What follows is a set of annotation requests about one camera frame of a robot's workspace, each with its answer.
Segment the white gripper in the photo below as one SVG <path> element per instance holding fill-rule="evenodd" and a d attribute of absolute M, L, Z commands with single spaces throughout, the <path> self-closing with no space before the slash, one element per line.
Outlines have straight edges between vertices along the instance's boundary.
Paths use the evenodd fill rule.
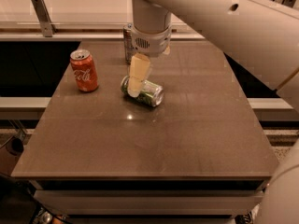
<path fill-rule="evenodd" d="M 151 72 L 150 57 L 158 57 L 169 46 L 171 26 L 137 26 L 132 28 L 132 45 L 138 52 L 132 57 L 128 82 L 128 93 L 137 97 Z"/>

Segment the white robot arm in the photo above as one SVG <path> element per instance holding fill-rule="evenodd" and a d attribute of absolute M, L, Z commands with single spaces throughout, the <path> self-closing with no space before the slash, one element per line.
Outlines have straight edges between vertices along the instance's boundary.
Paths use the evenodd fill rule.
<path fill-rule="evenodd" d="M 299 111 L 299 13 L 270 0 L 132 0 L 133 46 L 163 53 L 177 16 Z"/>

